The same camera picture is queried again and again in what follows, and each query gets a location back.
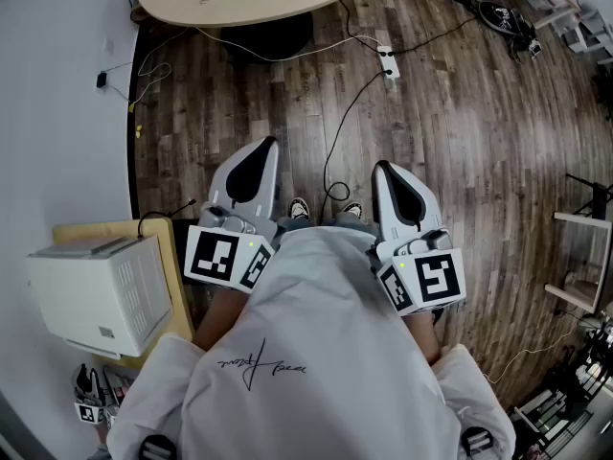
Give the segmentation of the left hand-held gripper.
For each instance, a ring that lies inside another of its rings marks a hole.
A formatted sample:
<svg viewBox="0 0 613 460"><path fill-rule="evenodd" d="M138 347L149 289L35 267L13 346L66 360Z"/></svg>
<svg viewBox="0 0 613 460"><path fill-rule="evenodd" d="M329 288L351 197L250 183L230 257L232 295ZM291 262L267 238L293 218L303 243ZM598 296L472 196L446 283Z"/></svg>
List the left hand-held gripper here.
<svg viewBox="0 0 613 460"><path fill-rule="evenodd" d="M209 189L211 202L203 204L198 224L188 231L185 276L247 294L254 290L275 254L271 242L278 225L268 218L278 164L279 143L267 136L242 147L217 168ZM238 211L221 206L232 204Z"/></svg>

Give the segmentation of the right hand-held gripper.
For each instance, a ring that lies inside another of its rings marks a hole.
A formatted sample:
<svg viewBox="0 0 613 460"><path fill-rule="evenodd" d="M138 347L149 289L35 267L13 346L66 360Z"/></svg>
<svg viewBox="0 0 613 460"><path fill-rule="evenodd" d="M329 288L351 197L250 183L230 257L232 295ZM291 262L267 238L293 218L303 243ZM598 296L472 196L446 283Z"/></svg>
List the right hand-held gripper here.
<svg viewBox="0 0 613 460"><path fill-rule="evenodd" d="M411 172L386 160L376 163L373 182L383 241L376 241L367 255L397 314L432 311L465 299L462 251L439 227L442 214L434 194Z"/></svg>

